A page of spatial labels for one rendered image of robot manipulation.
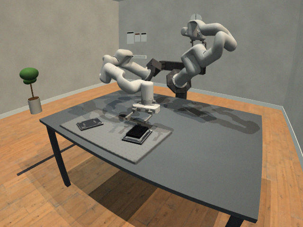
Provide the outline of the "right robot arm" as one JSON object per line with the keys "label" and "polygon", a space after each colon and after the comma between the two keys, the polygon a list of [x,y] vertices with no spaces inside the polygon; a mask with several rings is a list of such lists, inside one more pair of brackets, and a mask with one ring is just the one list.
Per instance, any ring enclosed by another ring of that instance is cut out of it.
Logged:
{"label": "right robot arm", "polygon": [[[129,94],[134,94],[141,91],[141,103],[144,105],[151,105],[156,101],[153,99],[153,82],[145,81],[151,70],[138,65],[135,62],[129,62],[133,53],[129,50],[119,49],[115,55],[103,56],[103,64],[99,73],[100,80],[103,83],[110,83],[111,79],[117,80],[118,86]],[[120,68],[126,69],[133,74],[142,78],[129,82],[124,79],[125,71]]]}

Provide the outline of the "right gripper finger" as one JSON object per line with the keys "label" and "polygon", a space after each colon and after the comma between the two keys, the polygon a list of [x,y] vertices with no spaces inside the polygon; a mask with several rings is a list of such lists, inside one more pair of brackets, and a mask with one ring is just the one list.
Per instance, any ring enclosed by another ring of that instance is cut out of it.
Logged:
{"label": "right gripper finger", "polygon": [[137,108],[132,108],[132,112],[131,112],[129,115],[127,115],[127,116],[125,117],[125,119],[128,121],[128,120],[131,118],[131,115],[134,114],[134,112],[136,112],[136,111],[141,112],[141,108],[139,108],[139,107],[137,107]]}
{"label": "right gripper finger", "polygon": [[151,111],[150,109],[145,109],[145,112],[150,114],[150,116],[144,120],[144,123],[147,123],[149,119],[152,117],[153,111]]}

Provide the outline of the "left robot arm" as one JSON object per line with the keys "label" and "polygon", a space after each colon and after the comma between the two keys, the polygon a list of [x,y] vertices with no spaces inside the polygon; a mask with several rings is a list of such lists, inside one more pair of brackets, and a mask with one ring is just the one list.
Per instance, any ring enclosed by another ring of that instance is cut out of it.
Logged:
{"label": "left robot arm", "polygon": [[191,78],[198,75],[201,72],[200,67],[204,68],[218,60],[222,56],[223,48],[232,52],[237,47],[231,33],[219,23],[205,24],[201,20],[190,20],[187,27],[181,29],[181,34],[196,38],[199,33],[197,25],[202,35],[215,36],[214,43],[209,50],[206,50],[202,44],[196,44],[181,56],[185,68],[172,78],[173,84],[178,88],[185,87]]}

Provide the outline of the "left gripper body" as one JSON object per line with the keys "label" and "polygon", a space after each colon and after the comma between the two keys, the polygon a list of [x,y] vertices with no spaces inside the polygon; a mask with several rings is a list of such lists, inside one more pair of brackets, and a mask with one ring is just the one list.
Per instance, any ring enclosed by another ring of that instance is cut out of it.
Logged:
{"label": "left gripper body", "polygon": [[205,40],[206,36],[202,35],[201,32],[199,31],[199,34],[197,35],[197,37],[194,38],[190,38],[191,40]]}

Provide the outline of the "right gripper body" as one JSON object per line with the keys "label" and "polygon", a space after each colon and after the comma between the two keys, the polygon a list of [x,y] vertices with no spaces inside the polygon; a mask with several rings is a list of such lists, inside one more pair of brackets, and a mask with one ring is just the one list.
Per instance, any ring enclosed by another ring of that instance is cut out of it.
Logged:
{"label": "right gripper body", "polygon": [[133,108],[141,108],[141,112],[145,112],[145,109],[150,109],[153,111],[153,114],[157,114],[160,111],[160,105],[158,104],[151,104],[151,105],[144,105],[141,102],[133,103]]}

